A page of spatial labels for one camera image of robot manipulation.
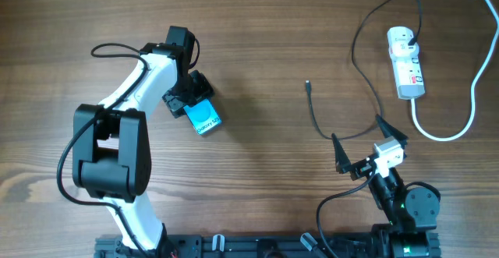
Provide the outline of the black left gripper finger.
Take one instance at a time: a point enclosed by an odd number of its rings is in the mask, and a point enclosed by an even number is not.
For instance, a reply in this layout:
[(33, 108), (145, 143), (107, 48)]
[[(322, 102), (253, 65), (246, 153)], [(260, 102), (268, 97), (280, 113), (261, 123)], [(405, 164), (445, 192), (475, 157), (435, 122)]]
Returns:
[(180, 116), (185, 114), (184, 107), (189, 106), (191, 101), (190, 94), (181, 94), (181, 95), (171, 95), (164, 94), (162, 97), (164, 103), (168, 107), (168, 110), (172, 113), (174, 118), (179, 118)]
[(193, 78), (193, 95), (197, 103), (214, 96), (214, 88), (203, 73), (194, 70), (190, 75)]

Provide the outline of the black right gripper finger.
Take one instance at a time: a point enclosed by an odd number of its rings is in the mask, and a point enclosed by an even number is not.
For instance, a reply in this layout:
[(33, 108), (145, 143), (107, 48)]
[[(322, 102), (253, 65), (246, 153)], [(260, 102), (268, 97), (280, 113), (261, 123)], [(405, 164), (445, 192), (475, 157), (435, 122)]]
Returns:
[(349, 169), (351, 167), (351, 162), (346, 152), (344, 151), (339, 138), (334, 133), (331, 134), (331, 140), (334, 146), (336, 172), (340, 174), (345, 174), (349, 172)]
[(401, 144), (401, 147), (405, 147), (407, 145), (407, 135), (389, 124), (380, 115), (376, 115), (375, 119), (385, 138), (394, 137)]

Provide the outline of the smartphone with teal screen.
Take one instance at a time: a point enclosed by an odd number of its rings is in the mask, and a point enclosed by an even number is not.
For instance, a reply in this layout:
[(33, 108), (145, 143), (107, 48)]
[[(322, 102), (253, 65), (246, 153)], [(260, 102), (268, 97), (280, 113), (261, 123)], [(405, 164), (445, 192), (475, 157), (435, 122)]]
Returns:
[(207, 134), (221, 124), (221, 118), (209, 99), (204, 99), (192, 107), (185, 106), (184, 112), (200, 136)]

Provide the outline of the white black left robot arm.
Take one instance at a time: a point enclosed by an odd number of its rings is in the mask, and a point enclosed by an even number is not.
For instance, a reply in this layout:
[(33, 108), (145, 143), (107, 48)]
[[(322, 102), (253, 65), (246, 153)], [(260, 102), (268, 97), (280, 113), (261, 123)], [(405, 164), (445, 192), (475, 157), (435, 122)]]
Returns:
[(177, 255), (146, 192), (152, 167), (147, 120), (165, 102), (174, 117), (186, 115), (199, 135), (221, 124), (211, 103), (214, 90), (195, 69), (199, 53), (197, 39), (130, 48), (135, 69), (114, 93), (98, 104), (81, 104), (73, 117), (73, 137), (57, 172), (71, 155), (74, 184), (87, 191), (91, 206), (112, 212), (130, 256)]

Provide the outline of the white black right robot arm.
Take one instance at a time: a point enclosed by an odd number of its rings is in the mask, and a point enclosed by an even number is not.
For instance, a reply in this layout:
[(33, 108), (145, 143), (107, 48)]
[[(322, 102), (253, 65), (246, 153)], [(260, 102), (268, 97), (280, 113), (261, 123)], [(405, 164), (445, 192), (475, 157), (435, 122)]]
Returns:
[(373, 153), (352, 163), (340, 139), (331, 136), (336, 171), (349, 173), (353, 181), (365, 180), (347, 193), (367, 187), (377, 208), (388, 220), (366, 233), (333, 235), (327, 244), (338, 257), (440, 257), (437, 215), (441, 194), (425, 182), (405, 184), (396, 167), (406, 159), (408, 137), (379, 115), (377, 124), (384, 139), (373, 145)]

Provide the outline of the white USB charger plug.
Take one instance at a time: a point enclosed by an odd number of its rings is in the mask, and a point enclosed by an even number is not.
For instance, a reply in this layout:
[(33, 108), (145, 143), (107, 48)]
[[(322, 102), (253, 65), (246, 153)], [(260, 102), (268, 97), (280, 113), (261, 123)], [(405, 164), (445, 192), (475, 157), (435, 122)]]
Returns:
[(408, 41), (393, 41), (389, 44), (389, 55), (392, 61), (415, 58), (419, 55), (419, 45), (409, 45)]

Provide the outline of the white power strip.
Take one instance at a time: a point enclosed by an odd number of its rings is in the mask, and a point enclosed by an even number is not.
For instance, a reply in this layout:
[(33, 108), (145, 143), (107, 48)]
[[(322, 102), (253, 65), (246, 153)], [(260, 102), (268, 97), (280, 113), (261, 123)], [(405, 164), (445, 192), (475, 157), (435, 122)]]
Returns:
[[(387, 32), (388, 45), (393, 41), (408, 41), (414, 39), (414, 33), (408, 27), (392, 27)], [(394, 70), (395, 86), (398, 98), (411, 100), (425, 94), (423, 73), (419, 63), (419, 56), (415, 58), (403, 58), (392, 61)]]

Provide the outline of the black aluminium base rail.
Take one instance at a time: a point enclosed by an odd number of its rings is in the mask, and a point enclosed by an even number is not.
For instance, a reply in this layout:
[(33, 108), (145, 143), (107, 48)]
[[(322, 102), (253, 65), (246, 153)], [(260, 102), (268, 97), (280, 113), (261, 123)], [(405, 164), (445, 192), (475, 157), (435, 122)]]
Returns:
[(442, 257), (436, 233), (390, 235), (385, 231), (345, 233), (325, 241), (309, 233), (301, 236), (170, 235), (165, 250), (149, 250), (148, 257), (265, 258), (265, 257)]

